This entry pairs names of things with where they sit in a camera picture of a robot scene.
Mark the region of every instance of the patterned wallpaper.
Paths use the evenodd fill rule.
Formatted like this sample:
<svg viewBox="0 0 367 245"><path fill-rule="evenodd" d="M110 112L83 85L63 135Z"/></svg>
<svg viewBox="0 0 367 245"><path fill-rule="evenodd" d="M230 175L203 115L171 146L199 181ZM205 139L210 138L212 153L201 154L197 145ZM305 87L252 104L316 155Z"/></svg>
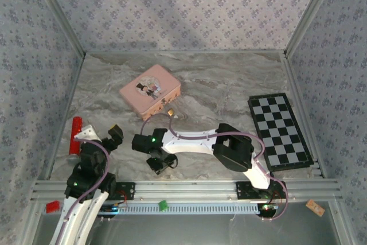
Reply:
<svg viewBox="0 0 367 245"><path fill-rule="evenodd" d="M284 49L310 0L58 0L85 51Z"/></svg>
<svg viewBox="0 0 367 245"><path fill-rule="evenodd" d="M9 245L47 164L78 62L44 0L0 6L0 244Z"/></svg>
<svg viewBox="0 0 367 245"><path fill-rule="evenodd" d="M367 0L325 0L292 63L329 177L367 244Z"/></svg>

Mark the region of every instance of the small wooden block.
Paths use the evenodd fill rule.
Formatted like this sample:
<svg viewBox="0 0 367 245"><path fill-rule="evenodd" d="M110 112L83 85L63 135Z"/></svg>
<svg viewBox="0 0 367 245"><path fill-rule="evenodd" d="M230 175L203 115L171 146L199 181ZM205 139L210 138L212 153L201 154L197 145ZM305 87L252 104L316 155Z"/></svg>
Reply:
<svg viewBox="0 0 367 245"><path fill-rule="evenodd" d="M325 210L320 205L318 205L314 200L309 200L306 204L306 207L308 207L310 210L316 213L319 217L321 217L325 212Z"/></svg>

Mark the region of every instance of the gray marble floor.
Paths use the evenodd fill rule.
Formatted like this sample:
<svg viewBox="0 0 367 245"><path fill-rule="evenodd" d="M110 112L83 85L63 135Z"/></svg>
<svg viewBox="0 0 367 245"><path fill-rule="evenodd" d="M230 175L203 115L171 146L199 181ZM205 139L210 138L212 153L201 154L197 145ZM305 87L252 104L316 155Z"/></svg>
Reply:
<svg viewBox="0 0 367 245"><path fill-rule="evenodd" d="M87 55L51 179L66 179L72 172L73 165L67 156L74 116L83 117L85 125L92 124L101 138L107 136L114 124L123 129L124 142L111 154L110 172L119 179L245 179L243 174L227 170L213 156L189 153L178 155L178 168L156 176L146 164L148 156L131 150L132 138L140 131L142 120L123 101L119 90L154 64L164 66L181 82L181 96L166 107L173 108L178 117L173 123L177 131L209 130L227 122L255 134L247 104L249 96L285 92L290 98L282 64L275 56L254 53ZM166 126L166 118L154 118L145 133ZM297 169L275 175L309 178L311 173L310 169Z"/></svg>

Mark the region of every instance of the chessboard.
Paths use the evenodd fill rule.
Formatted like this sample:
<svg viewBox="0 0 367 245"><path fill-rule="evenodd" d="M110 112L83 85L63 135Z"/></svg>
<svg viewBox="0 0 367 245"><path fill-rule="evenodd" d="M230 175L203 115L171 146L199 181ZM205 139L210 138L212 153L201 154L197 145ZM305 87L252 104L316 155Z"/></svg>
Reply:
<svg viewBox="0 0 367 245"><path fill-rule="evenodd" d="M248 105L257 134L264 141L264 156L271 172L313 165L285 93L251 96Z"/></svg>

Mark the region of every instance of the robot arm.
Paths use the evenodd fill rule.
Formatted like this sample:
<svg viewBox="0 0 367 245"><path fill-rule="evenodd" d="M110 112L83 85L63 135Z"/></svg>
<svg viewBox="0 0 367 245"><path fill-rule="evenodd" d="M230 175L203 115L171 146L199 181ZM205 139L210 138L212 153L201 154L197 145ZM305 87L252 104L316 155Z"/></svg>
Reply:
<svg viewBox="0 0 367 245"><path fill-rule="evenodd" d="M110 153L122 143L123 133L118 126L114 126L108 133L111 138L101 140L89 125L84 127L75 138L98 142ZM106 156L97 146L85 143L81 146L80 161L68 178L63 210L50 245L84 245L102 204L115 192L115 175L107 173L97 190L89 193L73 207L77 199L102 176L106 166Z"/></svg>
<svg viewBox="0 0 367 245"><path fill-rule="evenodd" d="M189 140L177 138L167 129L155 129L153 135L136 134L132 140L132 149L151 156L147 163L156 174L162 173L168 167L173 167L177 160L175 153L210 154L215 156L227 169L244 173L254 188L267 189L270 184L270 179L266 176L268 171L263 173L255 161L250 138L238 135L209 138L212 134L230 131L239 132L232 126L221 123L218 129L177 133L178 136L185 137L208 137Z"/></svg>

